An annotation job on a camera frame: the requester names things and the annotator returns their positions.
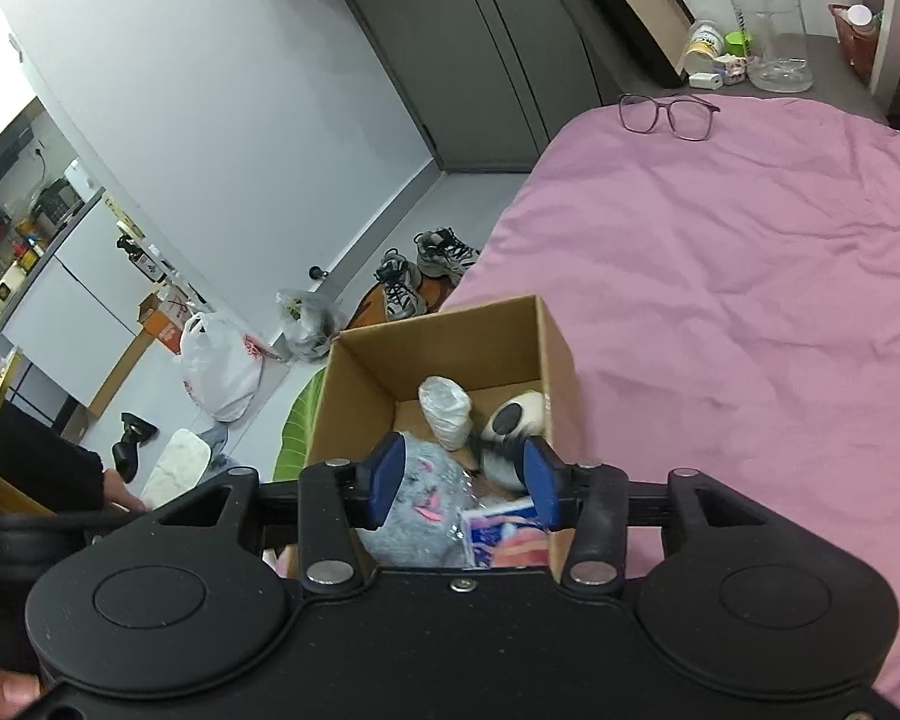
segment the white shopping bag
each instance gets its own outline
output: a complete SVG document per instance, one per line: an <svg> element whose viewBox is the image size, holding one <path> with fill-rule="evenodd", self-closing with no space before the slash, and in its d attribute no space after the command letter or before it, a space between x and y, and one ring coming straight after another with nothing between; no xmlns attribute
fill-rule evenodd
<svg viewBox="0 0 900 720"><path fill-rule="evenodd" d="M197 314L180 338L183 386L213 419L232 422L260 386L264 355L253 338L219 314Z"/></svg>

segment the plush toy pink mouth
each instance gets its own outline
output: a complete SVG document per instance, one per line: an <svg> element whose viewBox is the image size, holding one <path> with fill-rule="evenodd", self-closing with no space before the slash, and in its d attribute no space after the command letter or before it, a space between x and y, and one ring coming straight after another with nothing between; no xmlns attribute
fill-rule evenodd
<svg viewBox="0 0 900 720"><path fill-rule="evenodd" d="M415 506L413 510L423 517L424 519L428 519L430 522L443 522L443 515L438 514L434 511L434 509L440 505L440 493L437 490L433 490L430 493L430 496L427 498L427 502L425 506Z"/></svg>

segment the white plastic bag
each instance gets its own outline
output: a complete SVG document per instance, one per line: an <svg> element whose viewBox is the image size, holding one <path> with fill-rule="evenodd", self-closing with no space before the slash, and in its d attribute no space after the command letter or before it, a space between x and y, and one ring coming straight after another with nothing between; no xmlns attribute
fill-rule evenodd
<svg viewBox="0 0 900 720"><path fill-rule="evenodd" d="M448 452L460 449L473 427L470 396L457 382L442 376L424 379L418 396L423 415L440 446Z"/></svg>
<svg viewBox="0 0 900 720"><path fill-rule="evenodd" d="M183 325L180 370L190 397L213 419L232 422L260 386L264 355L253 338L219 314L196 314Z"/></svg>
<svg viewBox="0 0 900 720"><path fill-rule="evenodd" d="M326 357L346 325L343 312L323 295L301 290L280 290L276 302L290 354L310 361Z"/></svg>

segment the wrapped item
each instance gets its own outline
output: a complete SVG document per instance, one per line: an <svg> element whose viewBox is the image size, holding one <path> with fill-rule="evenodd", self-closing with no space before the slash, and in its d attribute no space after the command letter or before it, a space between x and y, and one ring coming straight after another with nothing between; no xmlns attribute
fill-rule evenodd
<svg viewBox="0 0 900 720"><path fill-rule="evenodd" d="M304 290L276 293L280 323L293 357L319 360L346 324L346 317L332 300Z"/></svg>
<svg viewBox="0 0 900 720"><path fill-rule="evenodd" d="M222 314L197 314L183 325L178 365L194 402L218 422L233 422L259 389L264 355Z"/></svg>
<svg viewBox="0 0 900 720"><path fill-rule="evenodd" d="M381 565L463 568L461 513L477 505L470 478L439 446L409 433L403 482L386 522L357 533Z"/></svg>
<svg viewBox="0 0 900 720"><path fill-rule="evenodd" d="M463 447L473 427L473 404L463 388L442 376L428 376L419 387L418 397L420 409L440 446L448 452Z"/></svg>
<svg viewBox="0 0 900 720"><path fill-rule="evenodd" d="M550 540L533 498L485 506L461 517L467 561L475 568L548 565Z"/></svg>

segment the large plastic water bottle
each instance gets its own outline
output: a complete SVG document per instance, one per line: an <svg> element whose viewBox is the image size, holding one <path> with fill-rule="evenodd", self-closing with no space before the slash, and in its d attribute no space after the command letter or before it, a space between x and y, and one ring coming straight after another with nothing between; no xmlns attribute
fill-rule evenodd
<svg viewBox="0 0 900 720"><path fill-rule="evenodd" d="M800 0L730 0L743 31L746 75L768 92L805 92L813 86Z"/></svg>

